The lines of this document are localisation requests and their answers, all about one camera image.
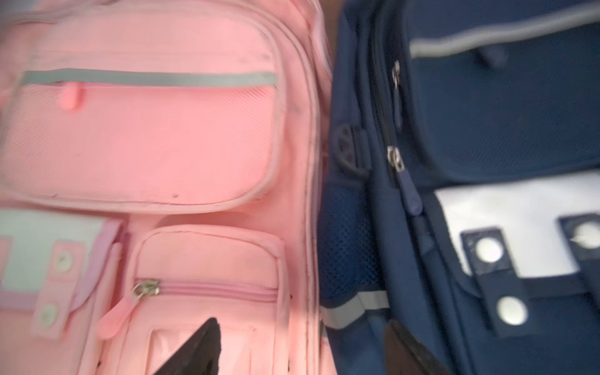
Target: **snap button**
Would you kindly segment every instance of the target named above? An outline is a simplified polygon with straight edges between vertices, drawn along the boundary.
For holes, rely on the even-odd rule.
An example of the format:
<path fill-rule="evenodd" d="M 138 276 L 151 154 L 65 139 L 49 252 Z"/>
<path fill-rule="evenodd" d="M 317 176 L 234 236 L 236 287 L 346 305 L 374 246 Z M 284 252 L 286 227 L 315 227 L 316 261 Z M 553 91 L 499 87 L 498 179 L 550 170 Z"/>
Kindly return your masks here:
<path fill-rule="evenodd" d="M 571 241 L 586 249 L 600 247 L 600 223 L 587 221 L 580 224 L 573 231 Z"/>
<path fill-rule="evenodd" d="M 486 263 L 494 263 L 502 258 L 504 247 L 496 238 L 484 237 L 477 241 L 475 254 Z"/>
<path fill-rule="evenodd" d="M 68 272 L 73 266 L 73 255 L 68 251 L 60 252 L 54 259 L 54 269 L 62 274 Z"/>
<path fill-rule="evenodd" d="M 51 327 L 56 318 L 58 317 L 58 307 L 54 304 L 48 304 L 41 309 L 40 312 L 40 326 L 48 328 Z"/>
<path fill-rule="evenodd" d="M 498 316 L 506 324 L 518 326 L 527 321 L 529 313 L 527 306 L 520 299 L 513 296 L 505 296 L 496 304 Z"/>

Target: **pink zipper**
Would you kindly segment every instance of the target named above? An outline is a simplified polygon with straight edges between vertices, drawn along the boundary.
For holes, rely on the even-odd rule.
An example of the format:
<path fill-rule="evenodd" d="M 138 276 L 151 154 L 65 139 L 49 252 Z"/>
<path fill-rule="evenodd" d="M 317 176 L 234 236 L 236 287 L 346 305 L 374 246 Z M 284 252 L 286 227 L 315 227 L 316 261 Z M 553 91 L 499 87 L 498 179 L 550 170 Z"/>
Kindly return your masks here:
<path fill-rule="evenodd" d="M 275 302 L 277 289 L 249 284 L 224 282 L 189 282 L 174 280 L 136 279 L 130 293 L 125 295 L 96 323 L 96 333 L 102 340 L 116 336 L 137 305 L 147 296 L 155 295 L 219 297 L 240 301 Z"/>

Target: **plastic buckle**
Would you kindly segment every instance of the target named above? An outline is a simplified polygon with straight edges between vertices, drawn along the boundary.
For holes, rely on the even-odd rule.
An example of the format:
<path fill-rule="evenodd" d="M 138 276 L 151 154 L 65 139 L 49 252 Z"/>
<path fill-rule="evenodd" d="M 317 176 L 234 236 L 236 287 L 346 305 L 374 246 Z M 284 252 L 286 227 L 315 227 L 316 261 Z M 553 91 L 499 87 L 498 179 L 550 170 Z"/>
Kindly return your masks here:
<path fill-rule="evenodd" d="M 360 179 L 367 179 L 371 172 L 367 132 L 343 124 L 333 131 L 331 142 L 333 157 L 342 170 Z"/>

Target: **strap tab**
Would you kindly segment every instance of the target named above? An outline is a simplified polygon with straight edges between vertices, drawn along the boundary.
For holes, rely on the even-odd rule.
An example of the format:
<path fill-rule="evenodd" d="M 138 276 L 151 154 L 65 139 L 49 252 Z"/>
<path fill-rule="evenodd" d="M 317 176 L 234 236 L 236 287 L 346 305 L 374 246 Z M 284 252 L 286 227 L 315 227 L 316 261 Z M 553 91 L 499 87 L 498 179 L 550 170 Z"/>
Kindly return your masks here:
<path fill-rule="evenodd" d="M 559 224 L 596 306 L 600 308 L 600 215 L 561 217 Z"/>
<path fill-rule="evenodd" d="M 31 335 L 52 340 L 61 338 L 84 262 L 83 244 L 67 241 L 54 244 L 46 280 L 35 305 Z"/>
<path fill-rule="evenodd" d="M 532 305 L 514 271 L 502 231 L 486 228 L 460 235 L 496 334 L 506 338 L 538 333 Z"/>

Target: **gray reflective strip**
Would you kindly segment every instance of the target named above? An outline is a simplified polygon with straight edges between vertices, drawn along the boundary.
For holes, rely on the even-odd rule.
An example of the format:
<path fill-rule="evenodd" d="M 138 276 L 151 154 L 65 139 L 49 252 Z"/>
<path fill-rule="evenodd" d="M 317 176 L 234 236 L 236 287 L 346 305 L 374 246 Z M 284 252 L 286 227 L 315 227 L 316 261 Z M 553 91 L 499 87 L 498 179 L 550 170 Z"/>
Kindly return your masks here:
<path fill-rule="evenodd" d="M 270 71 L 239 74 L 201 73 L 141 73 L 135 71 L 57 69 L 27 71 L 22 85 L 55 82 L 114 83 L 130 86 L 177 86 L 177 87 L 246 87 L 275 85 L 277 75 Z"/>
<path fill-rule="evenodd" d="M 321 306 L 323 323 L 334 329 L 347 327 L 360 318 L 367 310 L 389 308 L 388 294 L 385 290 L 358 292 L 351 300 L 335 308 Z"/>
<path fill-rule="evenodd" d="M 443 38 L 410 42 L 410 57 L 442 57 L 497 43 L 526 40 L 600 21 L 600 2 L 577 5 L 529 20 L 481 26 Z"/>

